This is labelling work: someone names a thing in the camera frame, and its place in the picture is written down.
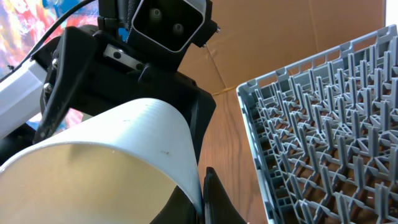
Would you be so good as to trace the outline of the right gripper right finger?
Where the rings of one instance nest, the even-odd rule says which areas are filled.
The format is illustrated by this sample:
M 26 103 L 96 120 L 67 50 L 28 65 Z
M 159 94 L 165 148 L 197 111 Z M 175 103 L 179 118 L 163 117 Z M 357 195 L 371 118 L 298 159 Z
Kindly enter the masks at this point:
M 205 223 L 246 224 L 231 203 L 223 184 L 212 167 L 206 168 L 203 187 Z

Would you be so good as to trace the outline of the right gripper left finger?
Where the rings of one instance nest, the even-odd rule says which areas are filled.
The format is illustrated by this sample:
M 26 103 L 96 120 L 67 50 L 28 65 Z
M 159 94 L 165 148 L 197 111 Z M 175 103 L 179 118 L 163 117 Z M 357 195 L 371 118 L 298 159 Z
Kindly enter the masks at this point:
M 150 224 L 196 224 L 196 222 L 195 207 L 184 192 L 176 187 L 164 208 Z

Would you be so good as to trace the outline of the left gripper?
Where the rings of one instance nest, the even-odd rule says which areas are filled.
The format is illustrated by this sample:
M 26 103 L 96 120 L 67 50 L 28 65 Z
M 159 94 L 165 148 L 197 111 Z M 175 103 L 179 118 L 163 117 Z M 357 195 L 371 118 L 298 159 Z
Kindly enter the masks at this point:
M 33 138 L 52 136 L 69 109 L 96 116 L 139 98 L 155 98 L 174 106 L 190 128 L 195 156 L 200 157 L 206 129 L 216 108 L 210 93 L 180 72 L 145 63 L 134 69 L 104 55 L 106 47 L 134 51 L 96 26 L 67 27 L 32 58 L 47 70 L 40 99 L 42 119 Z

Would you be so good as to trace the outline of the light blue bowl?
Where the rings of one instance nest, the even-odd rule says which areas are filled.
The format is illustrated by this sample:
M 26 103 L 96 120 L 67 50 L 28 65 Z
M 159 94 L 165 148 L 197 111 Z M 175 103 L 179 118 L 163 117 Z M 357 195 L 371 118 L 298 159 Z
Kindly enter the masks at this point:
M 190 128 L 140 98 L 13 155 L 1 166 L 2 223 L 149 223 L 181 190 L 203 214 Z

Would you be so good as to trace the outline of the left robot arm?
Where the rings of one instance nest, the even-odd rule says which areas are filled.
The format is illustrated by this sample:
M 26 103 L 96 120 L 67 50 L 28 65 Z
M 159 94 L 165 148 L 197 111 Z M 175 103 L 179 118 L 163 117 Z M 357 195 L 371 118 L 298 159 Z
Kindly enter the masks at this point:
M 216 108 L 179 73 L 182 54 L 68 27 L 1 83 L 1 137 L 40 113 L 24 149 L 1 148 L 1 170 L 45 147 L 110 148 L 134 156 L 199 157 Z

